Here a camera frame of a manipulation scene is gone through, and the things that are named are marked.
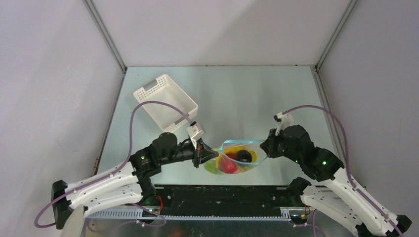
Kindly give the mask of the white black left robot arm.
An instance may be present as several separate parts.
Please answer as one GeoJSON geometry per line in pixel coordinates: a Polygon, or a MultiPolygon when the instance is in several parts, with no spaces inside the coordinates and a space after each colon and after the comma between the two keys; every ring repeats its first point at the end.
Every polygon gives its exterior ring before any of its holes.
{"type": "Polygon", "coordinates": [[[174,134],[162,133],[149,146],[114,168],[75,183],[54,182],[51,189],[53,226],[63,229],[80,205],[84,216],[129,203],[152,205],[156,190],[151,177],[161,173],[163,165],[191,160],[194,167],[199,167],[217,156],[202,139],[187,138],[178,143],[174,134]]]}

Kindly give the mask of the clear zip bag blue zipper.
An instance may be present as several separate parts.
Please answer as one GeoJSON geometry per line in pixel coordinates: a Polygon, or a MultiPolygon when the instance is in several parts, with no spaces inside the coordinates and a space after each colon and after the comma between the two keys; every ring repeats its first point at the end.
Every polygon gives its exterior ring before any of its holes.
{"type": "Polygon", "coordinates": [[[221,174],[247,172],[267,159],[266,152],[260,148],[263,140],[226,140],[213,150],[217,157],[204,163],[206,171],[221,174]]]}

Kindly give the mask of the yellow banana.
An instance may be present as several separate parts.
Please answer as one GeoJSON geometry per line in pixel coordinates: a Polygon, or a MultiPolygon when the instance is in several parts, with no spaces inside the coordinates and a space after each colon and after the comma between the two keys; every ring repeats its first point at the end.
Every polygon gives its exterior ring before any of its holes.
{"type": "Polygon", "coordinates": [[[236,163],[236,173],[244,173],[247,172],[255,167],[258,166],[258,163],[254,163],[254,162],[237,162],[236,163]]]}

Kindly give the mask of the green star fruit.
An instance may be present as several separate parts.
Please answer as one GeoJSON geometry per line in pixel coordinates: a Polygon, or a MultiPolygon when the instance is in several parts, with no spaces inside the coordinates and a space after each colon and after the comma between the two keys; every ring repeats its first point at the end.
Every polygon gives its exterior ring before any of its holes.
{"type": "Polygon", "coordinates": [[[209,160],[207,162],[204,163],[204,168],[206,171],[208,171],[209,173],[212,174],[219,174],[219,170],[218,168],[216,168],[216,163],[215,160],[209,160]]]}

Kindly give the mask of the yellow green fruit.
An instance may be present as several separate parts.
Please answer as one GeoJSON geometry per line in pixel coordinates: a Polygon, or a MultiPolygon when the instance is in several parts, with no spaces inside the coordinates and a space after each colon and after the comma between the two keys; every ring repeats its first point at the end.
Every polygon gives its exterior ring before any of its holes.
{"type": "Polygon", "coordinates": [[[236,153],[239,150],[247,150],[252,154],[252,162],[255,162],[257,160],[257,155],[254,151],[246,149],[245,147],[232,147],[226,150],[223,150],[223,152],[231,159],[236,160],[236,153]]]}

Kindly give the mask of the red round fruit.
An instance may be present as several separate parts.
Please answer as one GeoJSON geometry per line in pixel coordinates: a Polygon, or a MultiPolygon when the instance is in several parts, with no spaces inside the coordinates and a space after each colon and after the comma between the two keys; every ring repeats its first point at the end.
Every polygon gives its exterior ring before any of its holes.
{"type": "Polygon", "coordinates": [[[222,158],[218,163],[218,167],[220,171],[226,174],[233,174],[238,169],[236,164],[229,158],[222,158]]]}

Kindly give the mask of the dark purple fruit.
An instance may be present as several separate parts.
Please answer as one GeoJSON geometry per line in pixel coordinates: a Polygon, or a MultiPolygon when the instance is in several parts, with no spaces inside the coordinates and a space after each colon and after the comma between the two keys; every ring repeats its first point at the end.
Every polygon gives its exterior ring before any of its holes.
{"type": "Polygon", "coordinates": [[[236,161],[239,162],[252,162],[252,154],[247,150],[239,150],[236,153],[236,161]]]}

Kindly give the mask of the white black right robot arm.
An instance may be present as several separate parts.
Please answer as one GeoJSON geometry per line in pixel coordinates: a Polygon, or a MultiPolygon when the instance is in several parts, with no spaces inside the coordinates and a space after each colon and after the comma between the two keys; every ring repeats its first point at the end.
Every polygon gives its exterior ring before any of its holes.
{"type": "Polygon", "coordinates": [[[286,157],[303,173],[334,192],[340,200],[321,192],[297,177],[288,185],[287,199],[293,206],[305,204],[323,212],[356,237],[401,237],[412,224],[406,215],[396,215],[377,202],[351,176],[331,151],[319,148],[300,125],[269,131],[260,148],[269,158],[286,157]]]}

